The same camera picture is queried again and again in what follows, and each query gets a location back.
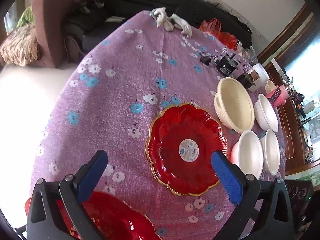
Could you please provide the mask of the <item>white foam bowl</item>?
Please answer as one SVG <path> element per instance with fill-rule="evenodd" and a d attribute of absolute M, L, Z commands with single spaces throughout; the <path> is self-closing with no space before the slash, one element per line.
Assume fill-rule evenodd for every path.
<path fill-rule="evenodd" d="M 254 104 L 254 114 L 262 130 L 271 129 L 274 132 L 278 132 L 279 124 L 276 113 L 269 100 L 263 94 L 258 95 L 258 99 Z"/>
<path fill-rule="evenodd" d="M 261 142 L 252 130 L 246 130 L 231 151 L 231 163 L 237 165 L 244 174 L 252 174 L 259 179 L 264 165 Z"/>
<path fill-rule="evenodd" d="M 273 130 L 268 129 L 260 139 L 264 156 L 264 171 L 275 176 L 280 166 L 279 142 Z"/>

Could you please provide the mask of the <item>red glass plate with sticker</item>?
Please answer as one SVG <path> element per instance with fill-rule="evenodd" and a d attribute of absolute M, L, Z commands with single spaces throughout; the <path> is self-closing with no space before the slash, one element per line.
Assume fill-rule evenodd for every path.
<path fill-rule="evenodd" d="M 221 125 L 191 103 L 171 105 L 149 127 L 145 155 L 155 180 L 177 196 L 200 196 L 219 183 L 211 165 L 227 154 Z"/>

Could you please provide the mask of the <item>large cream ribbed bowl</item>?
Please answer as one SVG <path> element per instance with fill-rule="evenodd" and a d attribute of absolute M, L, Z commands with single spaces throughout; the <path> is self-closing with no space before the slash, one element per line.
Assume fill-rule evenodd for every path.
<path fill-rule="evenodd" d="M 252 100 L 247 90 L 234 78 L 225 77 L 219 81 L 214 108 L 220 122 L 239 134 L 252 129 L 254 125 Z"/>

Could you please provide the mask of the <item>purple floral tablecloth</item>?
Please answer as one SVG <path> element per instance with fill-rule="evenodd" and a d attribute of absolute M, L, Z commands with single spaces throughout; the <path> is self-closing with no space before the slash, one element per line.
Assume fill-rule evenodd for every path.
<path fill-rule="evenodd" d="M 99 43 L 61 91 L 44 130 L 31 181 L 61 180 L 97 150 L 108 166 L 97 190 L 147 216 L 162 239 L 212 239 L 233 212 L 222 185 L 178 196 L 152 175 L 145 155 L 149 127 L 165 107 L 191 103 L 216 117 L 222 75 L 201 53 L 232 55 L 217 38 L 193 29 L 167 32 L 142 11 Z"/>

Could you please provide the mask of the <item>pink bottle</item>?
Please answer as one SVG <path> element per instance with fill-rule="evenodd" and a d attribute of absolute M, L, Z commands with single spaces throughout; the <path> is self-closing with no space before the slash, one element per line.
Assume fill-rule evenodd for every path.
<path fill-rule="evenodd" d="M 287 99 L 290 98 L 290 93 L 287 90 L 286 85 L 283 84 L 280 87 L 277 87 L 276 89 L 268 93 L 266 95 L 266 98 L 268 99 L 271 106 L 273 108 L 276 108 L 286 103 Z"/>

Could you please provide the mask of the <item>small cream cup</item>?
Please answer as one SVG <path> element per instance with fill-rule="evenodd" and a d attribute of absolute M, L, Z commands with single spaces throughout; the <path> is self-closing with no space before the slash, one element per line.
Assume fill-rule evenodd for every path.
<path fill-rule="evenodd" d="M 271 93 L 272 91 L 274 91 L 276 89 L 276 85 L 271 81 L 271 80 L 268 80 L 266 82 L 266 85 L 265 85 L 265 91 L 267 94 Z"/>

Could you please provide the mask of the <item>white plastic jar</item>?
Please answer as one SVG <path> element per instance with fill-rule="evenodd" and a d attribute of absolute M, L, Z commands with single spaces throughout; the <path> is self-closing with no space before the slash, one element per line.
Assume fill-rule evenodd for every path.
<path fill-rule="evenodd" d="M 270 79 L 265 68 L 257 63 L 249 71 L 248 74 L 253 78 L 253 85 L 249 87 L 249 91 L 255 92 L 259 88 L 266 85 L 267 81 Z"/>

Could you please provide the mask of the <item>small black power adapter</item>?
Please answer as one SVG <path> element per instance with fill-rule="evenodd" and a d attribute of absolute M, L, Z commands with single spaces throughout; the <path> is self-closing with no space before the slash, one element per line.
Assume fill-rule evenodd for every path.
<path fill-rule="evenodd" d="M 205 66 L 209 66 L 212 58 L 210 56 L 201 56 L 200 57 L 200 61 L 205 65 Z"/>

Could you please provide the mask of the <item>clear plastic bag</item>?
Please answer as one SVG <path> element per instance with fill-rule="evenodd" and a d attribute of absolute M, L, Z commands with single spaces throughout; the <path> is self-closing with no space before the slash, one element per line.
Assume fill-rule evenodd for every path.
<path fill-rule="evenodd" d="M 255 50 L 252 46 L 249 48 L 244 48 L 242 46 L 242 43 L 237 40 L 236 43 L 236 52 L 244 59 L 246 60 L 251 66 L 254 66 L 258 63 L 258 57 L 255 53 Z"/>

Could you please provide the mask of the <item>brown patterned blanket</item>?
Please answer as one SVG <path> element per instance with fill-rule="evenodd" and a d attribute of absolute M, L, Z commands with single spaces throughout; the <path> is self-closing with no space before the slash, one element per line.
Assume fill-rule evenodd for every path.
<path fill-rule="evenodd" d="M 13 30 L 1 44 L 1 63 L 25 67 L 40 58 L 35 24 Z"/>

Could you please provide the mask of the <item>black sofa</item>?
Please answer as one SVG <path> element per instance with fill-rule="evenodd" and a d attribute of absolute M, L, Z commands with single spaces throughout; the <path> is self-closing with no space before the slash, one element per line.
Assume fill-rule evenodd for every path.
<path fill-rule="evenodd" d="M 199 28 L 203 21 L 213 18 L 222 24 L 222 31 L 233 34 L 244 46 L 252 45 L 251 29 L 238 20 L 237 17 L 225 12 L 217 5 L 203 0 L 102 0 L 104 6 L 94 9 L 89 3 L 89 13 L 74 9 L 61 23 L 61 31 L 65 36 L 71 36 L 78 42 L 79 47 L 88 52 L 98 43 L 115 31 L 120 24 L 108 23 L 111 16 L 120 16 L 129 20 L 143 10 L 165 7 L 167 14 L 177 14 L 191 26 Z"/>

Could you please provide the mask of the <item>red plastic bag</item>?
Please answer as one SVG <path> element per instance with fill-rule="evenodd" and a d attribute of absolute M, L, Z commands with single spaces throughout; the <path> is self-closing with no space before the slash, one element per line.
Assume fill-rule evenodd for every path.
<path fill-rule="evenodd" d="M 204 33 L 213 35 L 229 49 L 232 49 L 234 51 L 237 50 L 236 36 L 230 34 L 229 32 L 222 31 L 222 24 L 218 19 L 213 18 L 209 22 L 203 20 L 199 29 Z"/>

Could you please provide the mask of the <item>white work glove right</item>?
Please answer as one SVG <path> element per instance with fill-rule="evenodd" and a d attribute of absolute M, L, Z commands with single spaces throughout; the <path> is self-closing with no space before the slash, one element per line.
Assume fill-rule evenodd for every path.
<path fill-rule="evenodd" d="M 181 29 L 181 34 L 186 35 L 187 38 L 192 37 L 192 28 L 191 25 L 183 18 L 176 14 L 172 14 L 169 17 L 170 23 L 177 29 Z"/>

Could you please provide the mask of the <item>white work glove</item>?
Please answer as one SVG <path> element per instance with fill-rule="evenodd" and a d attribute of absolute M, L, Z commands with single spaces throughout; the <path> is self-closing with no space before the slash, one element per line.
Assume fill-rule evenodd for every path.
<path fill-rule="evenodd" d="M 192 37 L 192 28 L 191 25 L 183 18 L 176 14 L 172 14 L 169 17 L 170 23 L 177 29 L 181 29 L 181 34 L 186 35 L 187 38 Z"/>
<path fill-rule="evenodd" d="M 174 26 L 167 17 L 165 7 L 153 9 L 149 12 L 149 16 L 156 21 L 157 28 L 163 26 L 164 29 L 168 32 L 174 31 Z"/>

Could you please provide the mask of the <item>white work glove left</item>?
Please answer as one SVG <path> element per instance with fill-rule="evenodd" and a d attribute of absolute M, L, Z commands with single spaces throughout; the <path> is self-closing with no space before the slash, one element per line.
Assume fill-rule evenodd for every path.
<path fill-rule="evenodd" d="M 165 7 L 153 9 L 149 12 L 149 16 L 156 21 L 157 28 L 163 26 L 164 29 L 168 32 L 174 31 L 174 26 L 167 17 Z"/>

